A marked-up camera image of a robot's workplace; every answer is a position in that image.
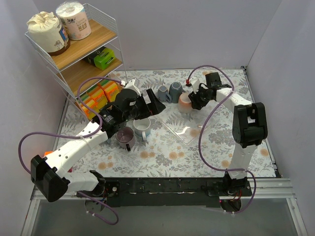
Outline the mauve pink mug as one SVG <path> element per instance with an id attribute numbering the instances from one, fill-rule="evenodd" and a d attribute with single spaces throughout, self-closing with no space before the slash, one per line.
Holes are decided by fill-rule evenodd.
<path id="1" fill-rule="evenodd" d="M 130 127 L 125 126 L 116 133 L 116 139 L 120 147 L 131 151 L 131 148 L 135 145 L 134 132 Z"/>

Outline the peach pink mug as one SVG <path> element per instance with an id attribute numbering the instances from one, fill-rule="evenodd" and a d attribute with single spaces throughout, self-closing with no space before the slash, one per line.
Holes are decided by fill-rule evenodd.
<path id="1" fill-rule="evenodd" d="M 188 92 L 184 92 L 180 95 L 178 100 L 178 110 L 184 114 L 188 114 L 192 111 L 192 103 Z"/>

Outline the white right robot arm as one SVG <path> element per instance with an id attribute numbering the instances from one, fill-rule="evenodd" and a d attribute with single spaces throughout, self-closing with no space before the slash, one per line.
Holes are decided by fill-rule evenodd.
<path id="1" fill-rule="evenodd" d="M 252 155 L 267 138 L 265 106 L 236 94 L 234 85 L 223 84 L 217 72 L 206 74 L 205 78 L 205 83 L 199 79 L 187 78 L 186 85 L 193 89 L 189 99 L 192 108 L 196 110 L 201 110 L 209 101 L 214 100 L 233 113 L 232 136 L 236 145 L 221 184 L 223 191 L 232 196 L 246 187 Z"/>

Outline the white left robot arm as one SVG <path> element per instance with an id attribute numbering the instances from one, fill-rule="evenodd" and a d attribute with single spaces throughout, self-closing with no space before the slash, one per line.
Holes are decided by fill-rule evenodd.
<path id="1" fill-rule="evenodd" d="M 70 173 L 69 169 L 94 147 L 114 136 L 129 120 L 148 118 L 166 108 L 152 89 L 147 94 L 150 103 L 131 89 L 121 90 L 115 101 L 105 105 L 74 140 L 45 157 L 37 155 L 31 160 L 31 180 L 49 202 L 73 191 L 84 191 L 95 197 L 104 193 L 106 180 L 97 171 Z"/>

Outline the blue white mug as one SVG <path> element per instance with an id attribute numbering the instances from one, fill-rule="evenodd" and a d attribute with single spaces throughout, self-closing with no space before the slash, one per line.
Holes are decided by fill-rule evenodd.
<path id="1" fill-rule="evenodd" d="M 135 134 L 141 137 L 143 141 L 147 141 L 151 132 L 151 120 L 149 118 L 134 120 L 133 127 Z"/>

